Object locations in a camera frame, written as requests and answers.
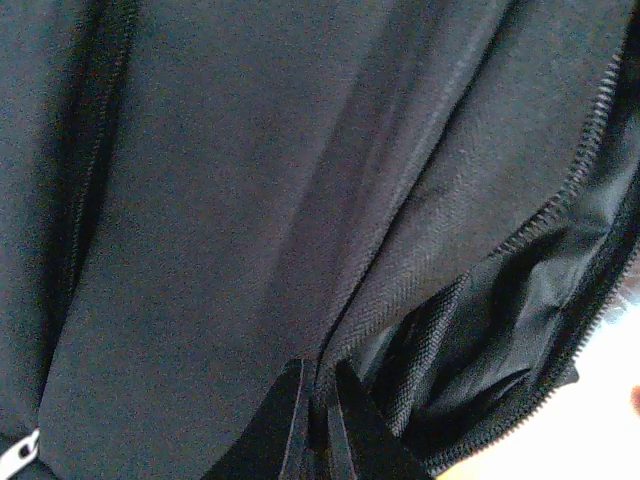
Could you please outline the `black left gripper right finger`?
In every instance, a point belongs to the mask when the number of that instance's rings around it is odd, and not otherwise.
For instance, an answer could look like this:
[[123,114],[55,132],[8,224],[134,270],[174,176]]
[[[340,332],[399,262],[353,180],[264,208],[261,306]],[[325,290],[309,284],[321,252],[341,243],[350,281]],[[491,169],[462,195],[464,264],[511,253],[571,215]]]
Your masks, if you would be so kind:
[[327,408],[332,479],[429,479],[431,476],[386,427],[351,364],[336,366]]

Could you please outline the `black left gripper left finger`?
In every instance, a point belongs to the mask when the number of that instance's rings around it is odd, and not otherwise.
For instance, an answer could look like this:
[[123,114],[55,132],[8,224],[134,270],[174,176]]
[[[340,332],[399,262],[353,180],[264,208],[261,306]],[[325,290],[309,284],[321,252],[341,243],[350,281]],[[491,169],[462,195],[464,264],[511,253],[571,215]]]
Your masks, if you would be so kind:
[[305,362],[289,361],[206,479],[298,479],[305,452]]

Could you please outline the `black student backpack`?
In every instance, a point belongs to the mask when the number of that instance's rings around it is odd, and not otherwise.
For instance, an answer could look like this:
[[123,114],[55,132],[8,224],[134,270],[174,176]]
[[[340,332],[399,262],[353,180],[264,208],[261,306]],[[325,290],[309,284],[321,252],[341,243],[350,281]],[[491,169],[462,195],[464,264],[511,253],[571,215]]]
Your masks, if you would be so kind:
[[5,1],[1,475],[206,479],[347,361],[434,478],[639,255],[635,1]]

